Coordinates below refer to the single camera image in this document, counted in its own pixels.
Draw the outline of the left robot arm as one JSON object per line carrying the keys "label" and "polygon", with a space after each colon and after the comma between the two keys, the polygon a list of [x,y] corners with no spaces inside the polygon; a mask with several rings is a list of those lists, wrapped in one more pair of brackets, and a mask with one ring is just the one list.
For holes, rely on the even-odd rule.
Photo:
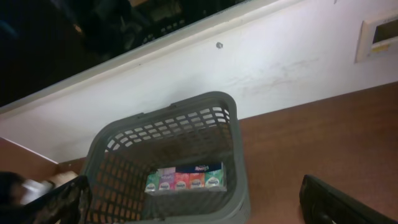
{"label": "left robot arm", "polygon": [[26,205],[76,178],[73,171],[57,174],[42,182],[25,179],[14,172],[1,172],[1,206]]}

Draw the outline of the multipack of tissue packets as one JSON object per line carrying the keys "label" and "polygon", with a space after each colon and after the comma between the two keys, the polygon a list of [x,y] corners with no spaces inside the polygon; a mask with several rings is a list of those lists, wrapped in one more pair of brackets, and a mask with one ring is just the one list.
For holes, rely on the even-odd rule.
{"label": "multipack of tissue packets", "polygon": [[186,191],[226,191],[226,169],[222,162],[157,169],[147,176],[144,192],[162,195]]}

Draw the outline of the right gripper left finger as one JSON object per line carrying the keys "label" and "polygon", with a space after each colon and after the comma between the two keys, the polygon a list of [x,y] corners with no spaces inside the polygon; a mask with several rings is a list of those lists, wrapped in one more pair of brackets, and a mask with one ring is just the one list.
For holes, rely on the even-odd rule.
{"label": "right gripper left finger", "polygon": [[26,205],[1,206],[1,223],[86,223],[92,193],[78,176]]}

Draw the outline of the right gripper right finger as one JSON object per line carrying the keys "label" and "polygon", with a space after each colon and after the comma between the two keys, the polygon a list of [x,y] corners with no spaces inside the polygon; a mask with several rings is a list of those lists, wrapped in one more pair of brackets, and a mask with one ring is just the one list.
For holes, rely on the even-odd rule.
{"label": "right gripper right finger", "polygon": [[299,199],[306,224],[397,224],[313,175],[304,175]]}

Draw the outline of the grey plastic shopping basket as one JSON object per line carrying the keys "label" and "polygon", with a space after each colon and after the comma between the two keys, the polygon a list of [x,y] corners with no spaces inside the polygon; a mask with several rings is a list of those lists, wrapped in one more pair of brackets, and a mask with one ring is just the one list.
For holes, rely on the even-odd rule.
{"label": "grey plastic shopping basket", "polygon": [[[224,192],[145,193],[159,168],[222,162]],[[105,126],[81,172],[93,199],[88,223],[244,223],[251,212],[234,99],[212,91]]]}

